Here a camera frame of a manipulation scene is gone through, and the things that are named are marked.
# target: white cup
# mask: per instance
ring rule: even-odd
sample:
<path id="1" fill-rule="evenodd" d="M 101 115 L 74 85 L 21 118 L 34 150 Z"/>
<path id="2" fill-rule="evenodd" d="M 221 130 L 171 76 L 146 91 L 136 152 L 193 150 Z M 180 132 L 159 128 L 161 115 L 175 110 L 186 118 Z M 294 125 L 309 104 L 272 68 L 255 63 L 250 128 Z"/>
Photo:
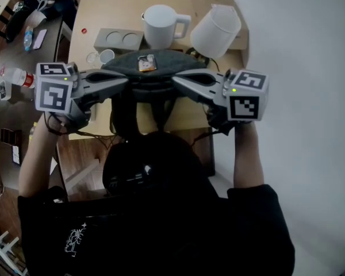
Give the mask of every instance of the white cup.
<path id="1" fill-rule="evenodd" d="M 177 14 L 166 5 L 153 5 L 142 15 L 144 38 L 151 49 L 165 49 L 174 39 L 184 38 L 190 25 L 190 16 Z M 184 24 L 183 32 L 175 33 L 177 24 Z"/>
<path id="2" fill-rule="evenodd" d="M 99 55 L 99 60 L 101 61 L 102 64 L 106 64 L 114 58 L 115 58 L 115 53 L 111 49 L 106 49 L 102 51 Z"/>
<path id="3" fill-rule="evenodd" d="M 242 28 L 234 7 L 213 5 L 190 33 L 191 45 L 208 58 L 222 57 Z"/>

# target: black cloth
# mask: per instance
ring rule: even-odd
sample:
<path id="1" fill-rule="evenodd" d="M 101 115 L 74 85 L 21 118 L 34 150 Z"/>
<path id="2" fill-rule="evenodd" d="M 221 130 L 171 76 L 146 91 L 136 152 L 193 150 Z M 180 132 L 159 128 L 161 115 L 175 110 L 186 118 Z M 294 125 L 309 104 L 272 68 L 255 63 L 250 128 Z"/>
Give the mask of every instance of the black cloth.
<path id="1" fill-rule="evenodd" d="M 138 58 L 152 54 L 155 57 L 157 70 L 149 72 L 139 71 Z M 174 50 L 138 50 L 128 52 L 117 58 L 110 60 L 102 66 L 105 70 L 120 72 L 130 77 L 138 77 L 140 79 L 175 75 L 181 71 L 194 70 L 197 68 L 206 68 L 203 62 L 199 62 L 194 57 L 183 52 Z"/>
<path id="2" fill-rule="evenodd" d="M 151 167 L 164 181 L 159 191 L 62 204 L 50 203 L 48 193 L 18 198 L 31 276 L 181 273 L 187 265 L 214 265 L 219 274 L 292 274 L 294 247 L 269 185 L 219 198 L 185 141 L 166 133 L 147 138 L 146 155 L 158 160 Z"/>

